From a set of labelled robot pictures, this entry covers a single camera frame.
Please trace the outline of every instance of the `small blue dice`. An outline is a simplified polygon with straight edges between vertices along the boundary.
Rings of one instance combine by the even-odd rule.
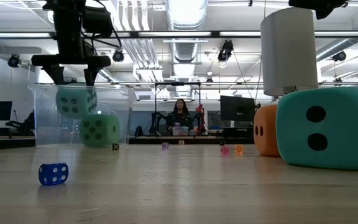
[[[68,166],[65,162],[42,164],[38,170],[38,179],[42,185],[62,184],[67,180]]]

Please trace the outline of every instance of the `wooden table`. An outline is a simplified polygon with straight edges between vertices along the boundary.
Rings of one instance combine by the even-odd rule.
[[[245,147],[228,157],[217,145],[0,150],[0,223],[358,224],[358,172]],[[68,164],[68,179],[40,186],[39,165],[52,161]]]

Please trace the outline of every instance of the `small orange dice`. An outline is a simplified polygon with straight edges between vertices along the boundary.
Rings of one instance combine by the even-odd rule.
[[[234,152],[238,154],[242,154],[244,147],[242,145],[235,145],[234,146]]]
[[[259,108],[254,118],[254,142],[263,156],[280,157],[276,138],[277,105]]]

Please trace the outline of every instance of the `small pink dice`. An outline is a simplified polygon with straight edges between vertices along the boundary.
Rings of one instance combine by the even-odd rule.
[[[229,155],[229,146],[221,146],[221,155]]]

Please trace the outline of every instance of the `blue dice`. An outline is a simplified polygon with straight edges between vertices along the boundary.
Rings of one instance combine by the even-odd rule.
[[[276,134],[289,164],[358,170],[358,88],[285,95],[277,105]]]
[[[68,166],[64,162],[42,164],[38,170],[38,179],[42,185],[62,184],[67,180]]]

